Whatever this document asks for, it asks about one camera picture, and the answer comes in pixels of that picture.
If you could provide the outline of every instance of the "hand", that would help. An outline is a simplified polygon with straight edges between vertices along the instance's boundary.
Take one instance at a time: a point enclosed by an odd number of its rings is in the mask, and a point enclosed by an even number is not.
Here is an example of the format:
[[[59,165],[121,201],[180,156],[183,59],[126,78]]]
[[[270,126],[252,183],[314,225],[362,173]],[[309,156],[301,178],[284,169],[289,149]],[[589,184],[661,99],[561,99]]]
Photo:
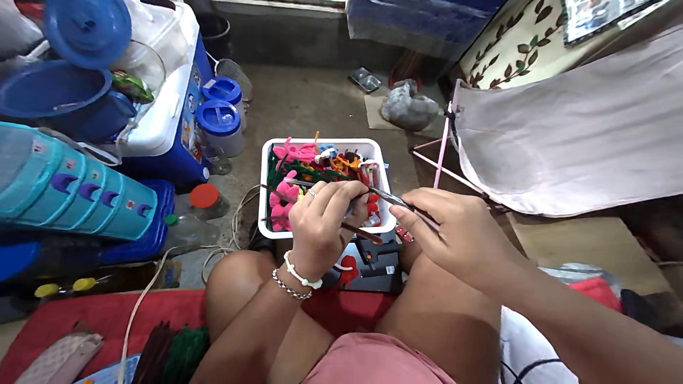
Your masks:
[[[477,285],[504,272],[510,262],[525,261],[482,199],[433,188],[415,189],[401,198],[432,215],[441,225],[441,238],[410,210],[394,205],[389,212],[410,231],[431,261],[465,283]]]
[[[290,211],[294,235],[290,261],[301,277],[315,282],[332,268],[351,239],[352,234],[341,228],[344,213],[351,199],[366,193],[367,187],[359,181],[321,181],[312,189],[316,196],[306,193]],[[367,198],[365,194],[358,199],[347,223],[358,227],[365,221]]]

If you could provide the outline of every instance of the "scissors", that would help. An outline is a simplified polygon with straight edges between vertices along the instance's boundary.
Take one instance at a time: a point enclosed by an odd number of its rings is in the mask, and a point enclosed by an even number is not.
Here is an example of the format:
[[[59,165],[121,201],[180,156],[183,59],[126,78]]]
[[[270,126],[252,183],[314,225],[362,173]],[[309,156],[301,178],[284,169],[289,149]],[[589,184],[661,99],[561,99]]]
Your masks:
[[[394,196],[390,193],[384,192],[380,189],[377,189],[376,187],[368,187],[370,192],[372,193],[377,193],[382,199],[386,200],[388,203],[391,204],[396,204],[402,207],[405,207],[409,209],[410,211],[414,212],[422,221],[427,224],[427,226],[437,235],[439,235],[439,230],[441,226],[434,220],[434,217],[427,213],[426,211],[417,208],[416,206],[412,204],[408,204],[405,201],[403,201],[400,197]]]

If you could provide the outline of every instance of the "left hand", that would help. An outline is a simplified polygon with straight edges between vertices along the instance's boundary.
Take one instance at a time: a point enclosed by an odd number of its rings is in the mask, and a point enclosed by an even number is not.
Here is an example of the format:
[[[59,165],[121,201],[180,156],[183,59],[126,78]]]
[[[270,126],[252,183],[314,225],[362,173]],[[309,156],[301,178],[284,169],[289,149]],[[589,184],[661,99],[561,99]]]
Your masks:
[[[341,229],[344,213],[351,199],[367,192],[359,181],[318,182],[290,211],[290,225],[294,235],[294,248],[290,262],[296,272],[315,282],[339,259],[353,233]],[[368,194],[358,199],[346,222],[359,227],[367,216]]]

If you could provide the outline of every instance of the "silver bracelet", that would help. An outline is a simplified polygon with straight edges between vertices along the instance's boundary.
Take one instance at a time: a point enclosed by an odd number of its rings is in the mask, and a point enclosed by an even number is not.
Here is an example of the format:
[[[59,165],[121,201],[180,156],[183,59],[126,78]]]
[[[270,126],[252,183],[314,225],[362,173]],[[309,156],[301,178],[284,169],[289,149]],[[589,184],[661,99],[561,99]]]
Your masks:
[[[308,292],[307,294],[301,294],[301,293],[296,293],[293,290],[291,290],[288,286],[286,286],[279,277],[277,277],[277,268],[273,269],[273,280],[277,283],[280,288],[284,289],[287,291],[288,294],[292,295],[295,299],[297,300],[305,300],[308,299],[309,297],[313,296],[313,291]]]

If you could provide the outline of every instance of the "white cloth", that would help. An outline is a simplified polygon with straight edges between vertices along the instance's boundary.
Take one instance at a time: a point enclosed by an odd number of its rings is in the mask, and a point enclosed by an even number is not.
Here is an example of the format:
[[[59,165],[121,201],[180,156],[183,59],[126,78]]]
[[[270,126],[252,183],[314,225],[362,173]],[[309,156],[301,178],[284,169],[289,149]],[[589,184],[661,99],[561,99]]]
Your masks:
[[[548,339],[527,318],[508,307],[501,309],[501,359],[519,376],[535,361],[556,359],[557,353]],[[513,384],[514,375],[503,367],[506,384]],[[579,378],[564,365],[553,362],[538,365],[523,378],[524,384],[579,384]]]
[[[456,83],[464,175],[549,217],[683,193],[683,28],[506,90]]]

